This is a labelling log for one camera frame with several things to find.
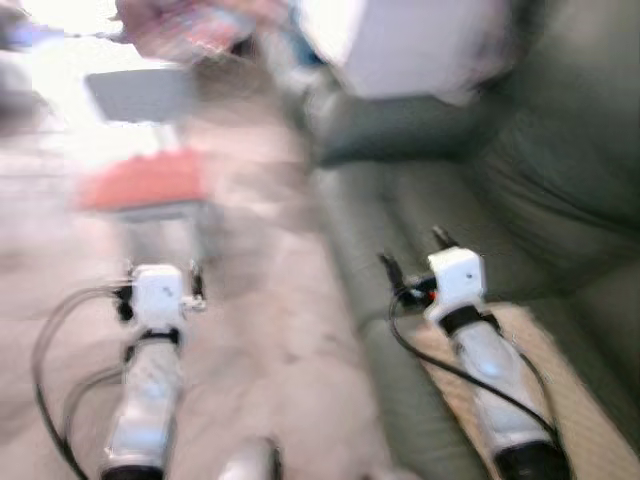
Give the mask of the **grey white textured pillow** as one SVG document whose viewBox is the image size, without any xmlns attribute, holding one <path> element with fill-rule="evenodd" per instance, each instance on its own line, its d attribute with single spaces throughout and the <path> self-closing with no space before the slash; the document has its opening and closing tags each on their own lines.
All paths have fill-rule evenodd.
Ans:
<svg viewBox="0 0 640 480">
<path fill-rule="evenodd" d="M 403 334 L 460 420 L 485 480 L 640 480 L 620 431 L 534 311 L 499 303 L 452 334 Z"/>
</svg>

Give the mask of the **white cushion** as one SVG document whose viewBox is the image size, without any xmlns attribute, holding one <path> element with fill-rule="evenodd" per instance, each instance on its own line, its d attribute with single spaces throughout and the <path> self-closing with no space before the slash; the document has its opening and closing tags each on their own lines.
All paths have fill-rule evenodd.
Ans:
<svg viewBox="0 0 640 480">
<path fill-rule="evenodd" d="M 513 0 L 297 0 L 308 45 L 360 99 L 465 105 L 513 61 Z"/>
</svg>

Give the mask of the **silver robot left leg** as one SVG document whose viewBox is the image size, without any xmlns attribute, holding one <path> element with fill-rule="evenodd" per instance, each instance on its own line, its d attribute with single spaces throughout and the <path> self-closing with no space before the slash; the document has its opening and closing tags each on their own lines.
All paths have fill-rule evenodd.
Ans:
<svg viewBox="0 0 640 480">
<path fill-rule="evenodd" d="M 282 451 L 274 438 L 255 436 L 224 463 L 216 480 L 283 480 Z"/>
</svg>

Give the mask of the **grey flat board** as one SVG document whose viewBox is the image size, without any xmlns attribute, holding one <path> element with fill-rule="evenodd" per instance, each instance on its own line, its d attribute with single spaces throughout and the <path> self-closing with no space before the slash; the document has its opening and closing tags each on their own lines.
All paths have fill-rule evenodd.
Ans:
<svg viewBox="0 0 640 480">
<path fill-rule="evenodd" d="M 84 77 L 109 122 L 173 123 L 195 108 L 195 79 L 182 69 L 114 70 Z"/>
</svg>

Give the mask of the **pink patterned fabric item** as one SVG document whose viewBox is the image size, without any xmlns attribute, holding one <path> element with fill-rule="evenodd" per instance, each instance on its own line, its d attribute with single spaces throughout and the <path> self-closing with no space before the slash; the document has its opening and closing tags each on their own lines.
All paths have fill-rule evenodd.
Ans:
<svg viewBox="0 0 640 480">
<path fill-rule="evenodd" d="M 257 33 L 288 23 L 292 0 L 113 0 L 124 44 L 143 58 L 191 64 L 242 54 Z"/>
</svg>

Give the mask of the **green leather sofa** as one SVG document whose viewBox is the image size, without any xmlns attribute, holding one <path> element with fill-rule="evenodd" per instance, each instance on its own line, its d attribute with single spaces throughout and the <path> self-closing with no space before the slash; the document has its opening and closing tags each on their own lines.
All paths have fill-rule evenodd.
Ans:
<svg viewBox="0 0 640 480">
<path fill-rule="evenodd" d="M 531 0 L 515 68 L 468 106 L 358 99 L 334 67 L 282 81 L 390 454 L 422 480 L 490 480 L 387 325 L 378 257 L 421 271 L 434 227 L 483 256 L 490 300 L 530 308 L 637 465 L 639 26 L 637 0 Z"/>
</svg>

